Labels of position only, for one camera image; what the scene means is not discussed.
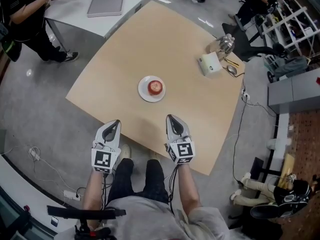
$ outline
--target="white sneaker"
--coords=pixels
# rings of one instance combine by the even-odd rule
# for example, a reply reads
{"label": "white sneaker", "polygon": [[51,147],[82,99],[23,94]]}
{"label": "white sneaker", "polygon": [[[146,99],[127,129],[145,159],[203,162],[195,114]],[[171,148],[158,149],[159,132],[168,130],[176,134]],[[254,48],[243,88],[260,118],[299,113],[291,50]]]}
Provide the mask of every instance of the white sneaker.
{"label": "white sneaker", "polygon": [[236,192],[234,192],[231,196],[230,196],[230,200],[233,201],[235,200],[236,196],[240,196],[241,195],[241,189],[238,189]]}
{"label": "white sneaker", "polygon": [[152,151],[151,149],[150,149],[150,151],[149,151],[149,159],[150,159],[150,160],[151,160],[151,159],[155,159],[155,160],[160,161],[160,158],[159,158],[159,156],[158,156],[158,153]]}
{"label": "white sneaker", "polygon": [[121,147],[120,161],[124,158],[131,159],[131,148],[127,144]]}
{"label": "white sneaker", "polygon": [[251,173],[250,172],[246,172],[245,175],[243,176],[243,178],[241,179],[241,182],[243,183],[243,185],[245,185],[245,180],[246,179],[251,179]]}

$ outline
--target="concrete floor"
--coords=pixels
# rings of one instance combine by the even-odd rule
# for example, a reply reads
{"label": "concrete floor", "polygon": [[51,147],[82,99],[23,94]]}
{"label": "concrete floor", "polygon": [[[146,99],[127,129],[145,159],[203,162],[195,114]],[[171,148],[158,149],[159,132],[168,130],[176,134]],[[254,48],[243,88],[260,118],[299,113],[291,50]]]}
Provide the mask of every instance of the concrete floor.
{"label": "concrete floor", "polygon": [[[224,34],[222,23],[230,22],[228,13],[237,12],[241,6],[239,0],[206,0],[205,3],[168,1],[171,3],[163,4],[216,37]],[[207,20],[213,24],[213,28],[198,18]],[[55,167],[70,187],[77,189],[86,186],[91,172],[92,141],[102,123],[71,104],[65,96],[104,40],[81,29],[62,24],[57,26],[69,47],[79,51],[81,57],[71,63],[43,62],[36,53],[23,46],[21,57],[17,62],[10,63],[0,86],[0,128],[7,129],[5,150],[16,147],[7,154],[11,161],[43,189],[80,208],[81,202],[64,199],[62,191],[69,188],[56,171],[43,161],[37,161],[34,167],[27,153],[29,147],[26,146],[39,147],[41,158]],[[254,33],[254,27],[247,31],[249,37]],[[258,38],[253,45],[262,46],[263,41]],[[32,69],[31,76],[27,76],[29,69]],[[244,78],[250,101],[264,106],[267,104],[266,72],[263,60],[254,58],[246,64]],[[233,180],[232,165],[243,108],[244,103],[239,99],[227,138],[211,174],[205,176],[193,172],[202,204],[219,208],[228,224],[231,223],[228,215],[236,215],[240,210],[240,207],[231,205],[229,196],[238,187]],[[266,148],[266,142],[273,136],[274,124],[275,119],[269,117],[262,108],[246,107],[236,146],[234,168],[238,179],[250,170],[254,157],[264,160],[268,157],[270,152]],[[120,142],[127,143],[132,148],[136,164],[132,176],[133,189],[141,190],[144,186],[148,149],[123,135]],[[173,163],[161,157],[161,164],[165,176],[169,176],[174,168]],[[174,192],[173,206],[181,207],[177,189]]]}

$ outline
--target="white table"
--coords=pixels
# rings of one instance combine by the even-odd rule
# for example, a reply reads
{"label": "white table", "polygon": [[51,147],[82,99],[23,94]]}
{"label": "white table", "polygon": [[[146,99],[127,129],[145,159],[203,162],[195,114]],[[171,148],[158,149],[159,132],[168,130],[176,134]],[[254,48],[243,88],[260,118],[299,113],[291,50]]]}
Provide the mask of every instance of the white table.
{"label": "white table", "polygon": [[55,0],[45,12],[45,18],[62,48],[63,37],[55,22],[74,26],[108,39],[128,18],[146,3],[146,0],[123,0],[123,13],[119,16],[87,17],[92,0]]}

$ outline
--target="gray t-shirt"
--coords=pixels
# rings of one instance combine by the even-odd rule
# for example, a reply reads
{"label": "gray t-shirt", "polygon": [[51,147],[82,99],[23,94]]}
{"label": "gray t-shirt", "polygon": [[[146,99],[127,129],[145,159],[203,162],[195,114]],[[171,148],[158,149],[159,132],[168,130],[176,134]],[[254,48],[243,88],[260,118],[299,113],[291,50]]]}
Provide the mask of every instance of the gray t-shirt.
{"label": "gray t-shirt", "polygon": [[[174,216],[169,205],[139,196],[116,199],[108,206],[126,211],[126,215],[110,219],[102,226],[110,228],[117,240],[230,239],[229,229],[217,208],[196,208],[186,222],[181,216]],[[54,240],[73,240],[74,235],[73,227],[57,234]]]}

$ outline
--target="wooden table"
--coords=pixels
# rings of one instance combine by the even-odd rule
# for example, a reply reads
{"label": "wooden table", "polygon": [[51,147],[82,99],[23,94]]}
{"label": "wooden table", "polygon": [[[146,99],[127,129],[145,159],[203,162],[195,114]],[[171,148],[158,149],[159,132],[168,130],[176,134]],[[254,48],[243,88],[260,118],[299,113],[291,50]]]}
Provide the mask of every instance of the wooden table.
{"label": "wooden table", "polygon": [[[166,116],[178,116],[195,141],[191,168],[208,175],[225,141],[242,85],[242,76],[232,77],[225,70],[214,79],[202,75],[197,58],[214,39],[190,20],[151,1],[100,48],[66,98],[103,123],[121,120],[122,134],[166,157]],[[240,65],[238,74],[244,72],[238,57],[228,58]],[[138,94],[139,81],[148,75],[164,81],[166,94],[159,102],[146,102]]]}

